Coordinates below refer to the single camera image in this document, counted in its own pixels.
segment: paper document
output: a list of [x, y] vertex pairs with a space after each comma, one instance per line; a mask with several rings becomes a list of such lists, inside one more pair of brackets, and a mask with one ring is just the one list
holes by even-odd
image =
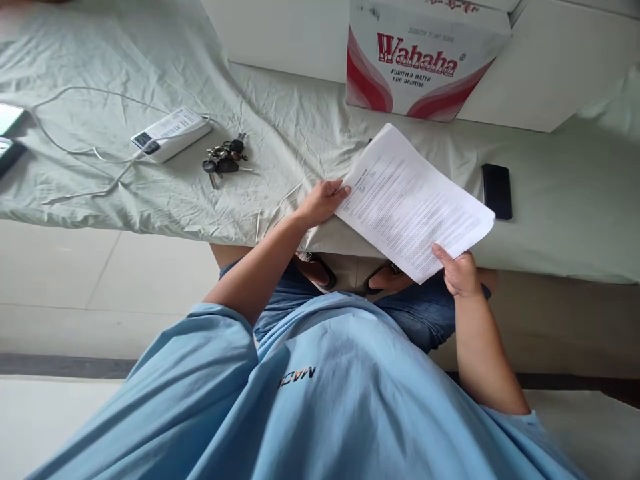
[[390, 123], [354, 160], [343, 185], [352, 192], [336, 215], [420, 284], [442, 268], [433, 243], [456, 258], [495, 220]]

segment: bed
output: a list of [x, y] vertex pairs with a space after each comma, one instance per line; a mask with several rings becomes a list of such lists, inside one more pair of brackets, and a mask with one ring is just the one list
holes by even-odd
[[[238, 35], [244, 34], [241, 22]], [[4, 7], [0, 102], [30, 108], [62, 88], [119, 92], [164, 111], [206, 113], [213, 132], [172, 160], [141, 161], [114, 192], [44, 205], [106, 187], [122, 165], [55, 148], [33, 123], [17, 139], [29, 153], [0, 181], [0, 218], [64, 228], [130, 230], [254, 245], [320, 179], [342, 177], [386, 123], [438, 170], [481, 196], [480, 166], [511, 172], [514, 219], [474, 248], [481, 266], [606, 283], [640, 281], [640, 70], [552, 134], [453, 121], [443, 124], [345, 104], [344, 85], [227, 62], [199, 0]], [[68, 149], [108, 159], [162, 114], [114, 95], [70, 91], [38, 110]], [[207, 148], [244, 131], [247, 166], [214, 191]], [[381, 257], [338, 218], [301, 248]]]

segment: white cardboard box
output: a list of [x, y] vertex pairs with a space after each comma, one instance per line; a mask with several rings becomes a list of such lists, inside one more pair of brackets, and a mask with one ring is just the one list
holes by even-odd
[[502, 11], [458, 0], [351, 0], [347, 103], [450, 121], [511, 37]]
[[[201, 1], [232, 62], [346, 82], [349, 0]], [[513, 9], [518, 0], [476, 3]]]
[[558, 0], [521, 7], [511, 42], [457, 118], [551, 132], [640, 61], [636, 19]]

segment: t-shirt sleeve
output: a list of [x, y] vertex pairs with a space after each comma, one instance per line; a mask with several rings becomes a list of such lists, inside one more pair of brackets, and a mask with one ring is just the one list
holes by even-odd
[[256, 365], [248, 322], [200, 303], [158, 336], [120, 390], [29, 478], [180, 478]]
[[535, 411], [528, 415], [507, 415], [488, 407], [481, 408], [527, 456], [544, 478], [585, 478], [549, 436]]

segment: wahaha logo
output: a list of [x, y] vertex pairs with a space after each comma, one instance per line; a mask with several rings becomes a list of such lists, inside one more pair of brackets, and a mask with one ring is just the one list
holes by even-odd
[[418, 51], [418, 46], [411, 47], [411, 52], [408, 49], [402, 47], [404, 39], [398, 37], [397, 39], [392, 35], [385, 35], [384, 33], [378, 33], [378, 60], [386, 63], [393, 63], [402, 65], [403, 67], [416, 68], [438, 75], [444, 75], [446, 77], [452, 77], [458, 68], [458, 62], [455, 60], [448, 60], [442, 56], [443, 52], [439, 51], [436, 56], [428, 53], [422, 53]]

